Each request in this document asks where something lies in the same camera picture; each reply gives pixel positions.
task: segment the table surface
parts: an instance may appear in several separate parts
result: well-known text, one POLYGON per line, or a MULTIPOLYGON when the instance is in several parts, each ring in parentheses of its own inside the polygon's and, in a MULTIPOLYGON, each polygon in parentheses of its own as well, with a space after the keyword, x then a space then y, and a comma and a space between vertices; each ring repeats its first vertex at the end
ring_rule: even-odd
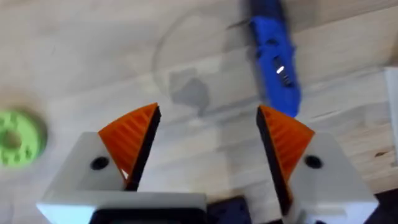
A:
MULTIPOLYGON (((398 55, 398 1, 289 0, 303 99, 297 119, 332 133, 373 192, 398 187, 383 66, 398 55)), ((263 102, 238 0, 0 0, 0 107, 45 121, 28 167, 0 169, 0 223, 35 208, 84 131, 152 102, 162 112, 140 191, 244 195, 280 217, 255 124, 263 102)))

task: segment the black screw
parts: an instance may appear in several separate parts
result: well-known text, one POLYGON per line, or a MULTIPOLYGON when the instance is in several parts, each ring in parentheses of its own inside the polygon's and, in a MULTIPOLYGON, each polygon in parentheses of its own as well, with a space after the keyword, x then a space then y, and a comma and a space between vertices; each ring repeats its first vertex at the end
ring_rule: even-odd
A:
POLYGON ((90 167, 92 170, 104 169, 109 164, 109 159, 104 156, 99 156, 91 162, 90 167))
POLYGON ((318 156, 309 155, 305 157, 305 164, 312 169, 321 169, 323 162, 318 156))

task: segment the wooden table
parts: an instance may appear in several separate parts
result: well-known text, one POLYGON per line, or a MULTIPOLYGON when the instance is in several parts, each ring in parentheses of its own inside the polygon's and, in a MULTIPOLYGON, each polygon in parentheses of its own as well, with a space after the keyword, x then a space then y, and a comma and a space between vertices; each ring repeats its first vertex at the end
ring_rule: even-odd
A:
MULTIPOLYGON (((297 119, 334 134, 373 192, 398 187, 382 69, 398 55, 398 1, 286 3, 297 119)), ((279 218, 245 18, 238 0, 1 0, 0 106, 36 112, 49 143, 1 168, 0 223, 46 223, 34 204, 77 137, 152 102, 162 120, 140 191, 243 194, 255 223, 279 218)))

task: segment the green ring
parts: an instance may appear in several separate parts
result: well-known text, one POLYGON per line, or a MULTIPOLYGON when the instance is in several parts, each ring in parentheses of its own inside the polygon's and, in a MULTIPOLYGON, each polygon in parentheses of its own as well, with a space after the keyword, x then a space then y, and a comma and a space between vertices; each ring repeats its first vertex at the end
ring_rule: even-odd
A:
POLYGON ((5 166, 24 166, 33 162, 44 147, 43 136, 33 119, 19 111, 0 111, 0 163, 5 166), (20 144, 9 147, 6 133, 19 136, 20 144))

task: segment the blue toy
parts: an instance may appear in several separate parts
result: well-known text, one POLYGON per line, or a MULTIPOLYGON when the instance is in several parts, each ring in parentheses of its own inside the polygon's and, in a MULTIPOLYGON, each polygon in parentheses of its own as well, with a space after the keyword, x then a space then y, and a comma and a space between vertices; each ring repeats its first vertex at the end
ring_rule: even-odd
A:
POLYGON ((301 93, 282 5, 279 0, 250 0, 250 7, 257 61, 271 106, 295 117, 301 93))

